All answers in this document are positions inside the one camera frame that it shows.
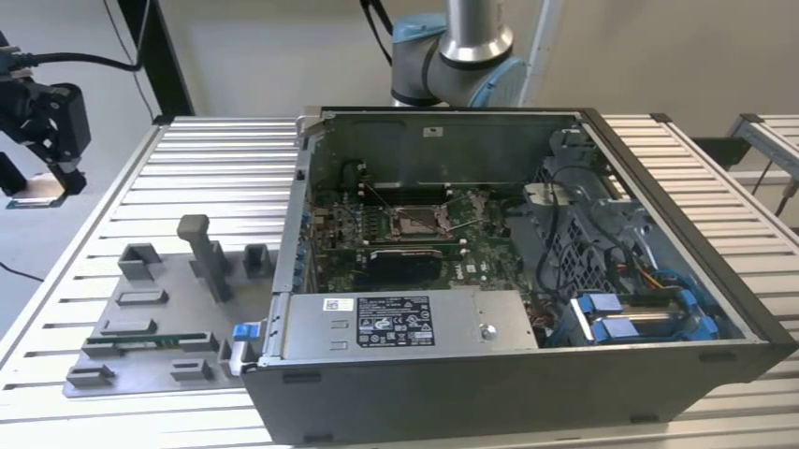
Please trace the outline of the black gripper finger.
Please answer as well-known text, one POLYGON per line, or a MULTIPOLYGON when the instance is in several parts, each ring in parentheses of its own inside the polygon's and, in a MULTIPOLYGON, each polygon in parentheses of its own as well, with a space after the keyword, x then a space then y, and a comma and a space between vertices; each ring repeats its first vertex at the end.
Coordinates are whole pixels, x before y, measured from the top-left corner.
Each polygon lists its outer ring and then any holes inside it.
POLYGON ((91 142, 88 114, 83 91, 77 85, 51 85, 45 100, 48 119, 48 166, 67 196, 76 196, 87 186, 77 166, 91 142))
POLYGON ((0 152, 0 188, 5 196, 27 190, 27 178, 4 152, 0 152))

